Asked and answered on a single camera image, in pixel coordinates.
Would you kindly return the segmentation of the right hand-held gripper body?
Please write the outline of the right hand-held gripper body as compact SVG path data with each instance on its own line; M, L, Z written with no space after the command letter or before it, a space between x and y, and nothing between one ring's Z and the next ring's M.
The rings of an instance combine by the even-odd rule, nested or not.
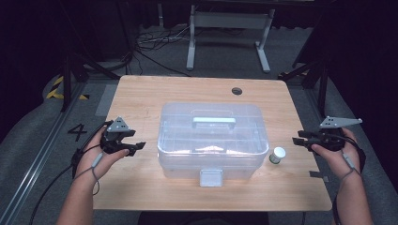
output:
M319 131L315 133L315 137L319 140L319 145L330 151L340 151L346 143L351 143L357 147L357 143L348 138L343 128L361 124L360 118L342 118L327 116L319 125Z

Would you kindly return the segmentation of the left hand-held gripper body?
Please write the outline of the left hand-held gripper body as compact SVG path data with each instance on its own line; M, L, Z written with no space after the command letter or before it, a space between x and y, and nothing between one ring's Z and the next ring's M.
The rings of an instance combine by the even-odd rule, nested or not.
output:
M118 116L115 120L107 123L106 129L102 133L100 139L100 148L107 154L112 154L117 151L123 150L121 133L123 131L129 131L130 127L126 124L121 116Z

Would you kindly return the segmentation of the small white-capped bottle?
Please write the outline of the small white-capped bottle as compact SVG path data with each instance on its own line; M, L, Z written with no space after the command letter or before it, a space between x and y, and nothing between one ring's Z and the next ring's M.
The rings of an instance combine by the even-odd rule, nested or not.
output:
M279 164L285 156L285 150L282 147L277 146L273 149L268 159L273 164Z

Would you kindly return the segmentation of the clear plastic storage box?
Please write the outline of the clear plastic storage box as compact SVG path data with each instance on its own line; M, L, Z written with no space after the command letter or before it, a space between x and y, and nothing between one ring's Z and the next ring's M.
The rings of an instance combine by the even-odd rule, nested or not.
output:
M158 160L168 178L196 179L208 188L247 180L268 149L263 114L255 105L171 102L162 107Z

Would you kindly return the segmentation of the person's right hand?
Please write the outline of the person's right hand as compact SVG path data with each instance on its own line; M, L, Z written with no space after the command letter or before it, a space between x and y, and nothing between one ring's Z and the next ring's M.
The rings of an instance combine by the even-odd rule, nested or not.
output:
M347 128L343 129L344 134L356 141L354 134ZM313 144L311 148L327 161L332 172L341 182L348 181L350 178L361 178L360 156L357 147L347 142L340 151L333 152L321 145Z

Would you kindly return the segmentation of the person's left hand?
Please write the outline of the person's left hand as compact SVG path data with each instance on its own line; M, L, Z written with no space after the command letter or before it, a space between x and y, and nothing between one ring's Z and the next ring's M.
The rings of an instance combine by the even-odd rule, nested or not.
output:
M104 130L105 128L102 127L84 148L74 181L77 179L93 180L96 184L118 160L129 153L128 150L120 150L112 154L104 153L100 148L100 139Z

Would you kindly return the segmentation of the black metal stand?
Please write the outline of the black metal stand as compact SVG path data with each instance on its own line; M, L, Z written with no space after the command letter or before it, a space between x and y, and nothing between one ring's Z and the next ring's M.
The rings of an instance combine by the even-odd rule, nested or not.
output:
M318 83L316 108L322 117L325 117L325 102L328 86L328 67L324 60L318 60L295 68L289 72L282 72L278 79L287 82L299 75L305 74L301 82L304 89L313 89Z
M88 72L84 67L85 65L89 65L95 71L105 75L111 80L120 79L118 75L114 74L112 71L106 69L92 59L89 59L87 56L83 56L75 52L68 53L65 57L63 70L61 72L64 81L64 99L61 109L62 113L68 109L72 102L71 77L74 77L78 83L85 83L89 78Z

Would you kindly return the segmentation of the yellow and black floor tape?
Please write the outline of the yellow and black floor tape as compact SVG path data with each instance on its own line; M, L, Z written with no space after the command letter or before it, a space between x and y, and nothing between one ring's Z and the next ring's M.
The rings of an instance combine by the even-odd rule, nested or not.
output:
M50 91L48 92L46 98L57 98L57 99L63 99L64 95L60 94L57 92L58 88L61 85L61 82L64 81L64 78L62 75L60 75L55 81L53 86L51 87Z

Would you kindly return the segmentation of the person's dark clothing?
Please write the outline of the person's dark clothing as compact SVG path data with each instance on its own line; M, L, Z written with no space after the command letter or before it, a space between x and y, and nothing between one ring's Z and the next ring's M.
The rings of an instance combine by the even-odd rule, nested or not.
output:
M142 212L137 225L269 225L258 212Z

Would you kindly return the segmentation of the aluminium floor rail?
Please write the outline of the aluminium floor rail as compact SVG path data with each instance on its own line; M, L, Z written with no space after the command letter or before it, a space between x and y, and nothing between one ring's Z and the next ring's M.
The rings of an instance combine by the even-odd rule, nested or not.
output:
M7 208L0 217L0 225L11 225L18 216L23 204L25 203L32 187L35 185L42 168L44 167L48 156L54 149L54 144L59 136L61 127L65 124L71 109L78 101L80 94L84 91L85 83L77 83L72 89L71 97L69 99L69 105L63 112L60 112L55 118L51 129L47 132L46 139L42 146L39 148L38 152L32 163L29 165L28 170L23 176L22 182L19 184L17 190L15 191L12 199L8 203Z

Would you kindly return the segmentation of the white metal desk frame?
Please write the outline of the white metal desk frame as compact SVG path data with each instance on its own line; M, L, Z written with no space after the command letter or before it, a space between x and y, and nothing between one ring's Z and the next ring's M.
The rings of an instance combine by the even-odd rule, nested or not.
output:
M236 28L262 30L262 37L254 43L259 62L265 73L270 73L265 45L268 33L274 19L275 10L265 14L233 13L233 12L203 12L191 5L189 20L190 42L188 48L186 69L194 69L195 60L195 29L199 28Z

